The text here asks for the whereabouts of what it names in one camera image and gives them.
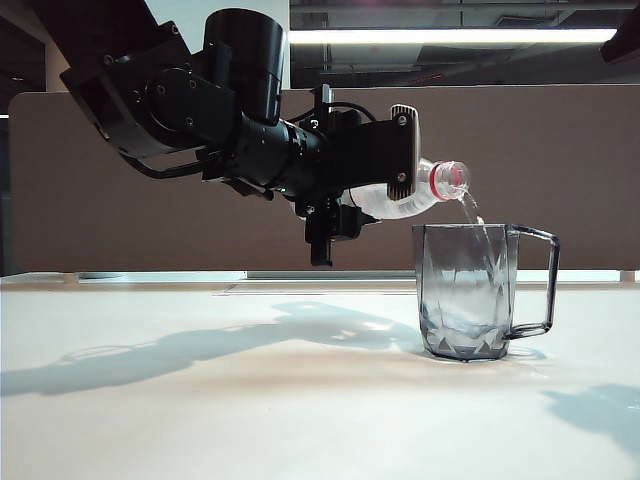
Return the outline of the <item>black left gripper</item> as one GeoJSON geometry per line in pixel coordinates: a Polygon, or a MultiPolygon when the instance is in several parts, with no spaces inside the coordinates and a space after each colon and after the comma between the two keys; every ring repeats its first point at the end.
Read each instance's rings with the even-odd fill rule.
{"type": "Polygon", "coordinates": [[[310,245],[310,261],[315,267],[333,266],[331,225],[332,239],[345,241],[356,239],[363,226],[380,222],[380,219],[364,213],[360,207],[338,205],[333,210],[334,198],[323,188],[297,197],[294,204],[295,213],[305,220],[305,241],[310,245]]]}

